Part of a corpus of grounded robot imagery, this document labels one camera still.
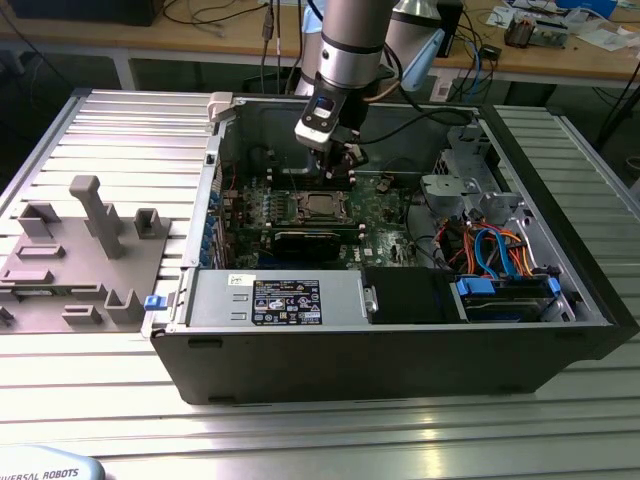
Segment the gray 3d printed part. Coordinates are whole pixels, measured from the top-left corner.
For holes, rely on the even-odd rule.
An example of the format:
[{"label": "gray 3d printed part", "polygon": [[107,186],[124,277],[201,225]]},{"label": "gray 3d printed part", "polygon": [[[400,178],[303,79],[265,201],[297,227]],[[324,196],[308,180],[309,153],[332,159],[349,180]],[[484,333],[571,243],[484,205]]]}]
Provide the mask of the gray 3d printed part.
[{"label": "gray 3d printed part", "polygon": [[107,289],[101,283],[90,288],[72,288],[71,295],[77,300],[105,300]]},{"label": "gray 3d printed part", "polygon": [[52,238],[47,224],[58,223],[60,218],[48,203],[29,203],[18,217],[18,222],[31,240],[46,242]]},{"label": "gray 3d printed part", "polygon": [[[171,221],[159,217],[154,209],[144,209],[135,216],[136,224],[133,218],[118,218],[112,207],[102,208],[122,247],[118,259],[105,255],[85,219],[58,217],[49,204],[27,206],[23,217],[36,220],[27,221],[27,229],[38,225],[33,228],[41,234],[44,226],[47,235],[22,235],[0,268],[0,304],[14,317],[0,321],[0,333],[126,332],[140,328],[144,316],[140,299],[153,293]],[[61,256],[49,255],[62,252]],[[107,299],[107,291],[114,292],[111,299]],[[124,305],[120,299],[126,299]],[[96,313],[73,311],[87,306],[94,307]],[[72,315],[68,322],[70,313],[84,315],[87,321]],[[97,316],[102,321],[96,324]]]},{"label": "gray 3d printed part", "polygon": [[31,258],[61,258],[64,256],[64,248],[58,244],[24,246],[16,252],[16,255],[23,260]]},{"label": "gray 3d printed part", "polygon": [[91,229],[100,241],[107,258],[119,258],[122,255],[122,245],[100,200],[99,187],[100,180],[95,175],[76,175],[69,187],[69,193],[82,203],[91,222]]},{"label": "gray 3d printed part", "polygon": [[117,324],[141,323],[144,318],[144,308],[138,299],[136,292],[129,290],[124,304],[118,298],[115,290],[111,290],[104,302],[104,309]]},{"label": "gray 3d printed part", "polygon": [[164,227],[155,208],[140,208],[133,219],[138,238],[158,238],[165,235]]},{"label": "gray 3d printed part", "polygon": [[97,325],[102,322],[102,316],[93,305],[66,305],[62,318],[70,325]]}]

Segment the power supply label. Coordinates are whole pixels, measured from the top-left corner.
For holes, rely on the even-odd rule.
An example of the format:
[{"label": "power supply label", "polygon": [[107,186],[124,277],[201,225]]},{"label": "power supply label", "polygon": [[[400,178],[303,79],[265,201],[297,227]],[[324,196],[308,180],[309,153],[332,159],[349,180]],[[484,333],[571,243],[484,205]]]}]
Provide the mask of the power supply label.
[{"label": "power supply label", "polygon": [[322,325],[318,280],[256,280],[251,321],[258,326]]}]

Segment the circuit board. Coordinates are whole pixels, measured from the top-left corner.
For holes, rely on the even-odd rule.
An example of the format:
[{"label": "circuit board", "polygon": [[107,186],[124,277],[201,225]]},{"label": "circuit board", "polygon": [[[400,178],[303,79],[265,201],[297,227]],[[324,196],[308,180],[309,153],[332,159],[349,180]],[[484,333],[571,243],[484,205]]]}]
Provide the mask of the circuit board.
[{"label": "circuit board", "polygon": [[[230,268],[360,269],[416,266],[415,246],[404,226],[408,191],[381,176],[358,176],[346,192],[274,190],[253,178],[239,188],[227,232]],[[326,233],[339,239],[335,258],[282,260],[274,254],[278,231]]]}]

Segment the power connector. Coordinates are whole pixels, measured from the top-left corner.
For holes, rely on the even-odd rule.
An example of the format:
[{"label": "power connector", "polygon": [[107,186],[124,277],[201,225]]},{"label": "power connector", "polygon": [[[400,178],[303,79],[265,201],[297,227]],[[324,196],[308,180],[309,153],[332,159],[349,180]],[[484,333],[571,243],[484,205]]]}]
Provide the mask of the power connector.
[{"label": "power connector", "polygon": [[478,55],[483,60],[489,60],[491,62],[497,62],[500,58],[500,54],[502,53],[502,49],[498,47],[494,47],[493,45],[483,45],[478,51]]}]

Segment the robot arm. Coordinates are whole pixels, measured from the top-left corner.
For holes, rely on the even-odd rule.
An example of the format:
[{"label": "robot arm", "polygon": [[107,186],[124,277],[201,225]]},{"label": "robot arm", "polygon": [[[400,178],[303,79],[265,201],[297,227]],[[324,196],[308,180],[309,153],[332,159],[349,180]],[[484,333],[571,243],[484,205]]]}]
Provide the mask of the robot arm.
[{"label": "robot arm", "polygon": [[317,65],[317,71],[312,96],[295,133],[315,156],[321,177],[331,178],[335,172],[367,161],[353,140],[359,136],[369,103],[376,98],[385,40],[402,52],[406,63],[400,80],[403,88],[413,91],[424,82],[444,32],[437,29],[437,23],[433,28],[433,20],[429,28],[423,28],[424,18],[420,17],[440,19],[435,7],[424,1],[328,0],[324,18],[317,16],[322,20],[320,47],[314,40],[315,55],[309,51],[305,57],[312,56],[303,60],[307,70],[315,71]]},{"label": "robot arm", "polygon": [[337,165],[364,163],[345,147],[375,95],[378,67],[397,0],[329,0],[313,96],[295,128],[298,141],[318,157],[322,176]]}]

